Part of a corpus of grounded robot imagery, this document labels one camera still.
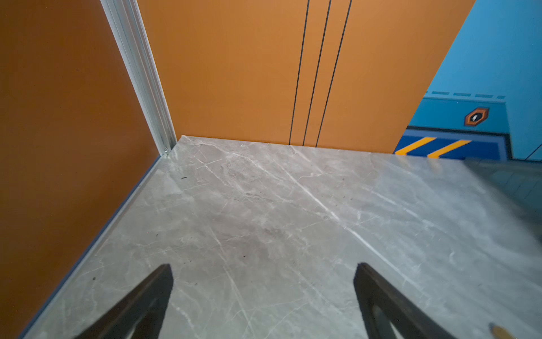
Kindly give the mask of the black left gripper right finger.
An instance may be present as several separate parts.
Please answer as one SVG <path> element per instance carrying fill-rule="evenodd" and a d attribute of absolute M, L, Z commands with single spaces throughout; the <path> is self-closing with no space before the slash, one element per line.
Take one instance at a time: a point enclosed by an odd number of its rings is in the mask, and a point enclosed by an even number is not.
<path fill-rule="evenodd" d="M 452 338 L 367 263 L 360 263 L 354 289 L 369 338 Z"/>

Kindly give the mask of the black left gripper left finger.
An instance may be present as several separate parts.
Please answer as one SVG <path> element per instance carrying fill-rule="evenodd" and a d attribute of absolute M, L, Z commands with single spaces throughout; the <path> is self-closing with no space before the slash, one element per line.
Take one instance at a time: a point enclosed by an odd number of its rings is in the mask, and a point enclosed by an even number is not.
<path fill-rule="evenodd" d="M 158 338 L 172 293 L 172 267 L 162 264 L 78 338 Z"/>

